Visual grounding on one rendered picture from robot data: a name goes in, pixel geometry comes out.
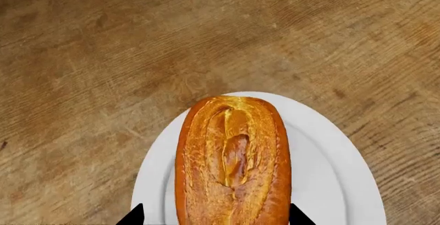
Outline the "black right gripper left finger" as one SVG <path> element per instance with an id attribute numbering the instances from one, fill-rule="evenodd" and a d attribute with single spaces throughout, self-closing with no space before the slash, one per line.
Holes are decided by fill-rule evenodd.
<path id="1" fill-rule="evenodd" d="M 128 212 L 116 225 L 143 225 L 144 209 L 143 204 L 138 204 Z"/>

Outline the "golden brown bread loaf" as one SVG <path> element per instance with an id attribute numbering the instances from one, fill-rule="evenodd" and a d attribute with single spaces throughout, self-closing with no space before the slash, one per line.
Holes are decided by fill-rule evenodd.
<path id="1" fill-rule="evenodd" d="M 288 225 L 291 195 L 287 132 L 273 105 L 214 96 L 190 109 L 175 157 L 179 225 Z"/>

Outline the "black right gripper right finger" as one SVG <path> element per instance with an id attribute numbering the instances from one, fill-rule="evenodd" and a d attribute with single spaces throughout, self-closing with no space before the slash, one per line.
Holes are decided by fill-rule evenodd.
<path id="1" fill-rule="evenodd" d="M 290 204 L 290 225 L 316 225 L 295 204 Z"/>

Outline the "white oval plate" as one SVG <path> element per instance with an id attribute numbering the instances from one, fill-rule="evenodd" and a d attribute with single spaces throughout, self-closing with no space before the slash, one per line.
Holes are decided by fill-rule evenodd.
<path id="1" fill-rule="evenodd" d="M 316 225 L 387 225 L 375 179 L 360 152 L 331 121 L 302 103 L 267 92 L 239 92 L 271 103 L 283 119 L 291 156 L 291 201 Z M 145 224 L 177 224 L 174 160 L 185 115 L 148 150 L 135 181 L 133 206 Z"/>

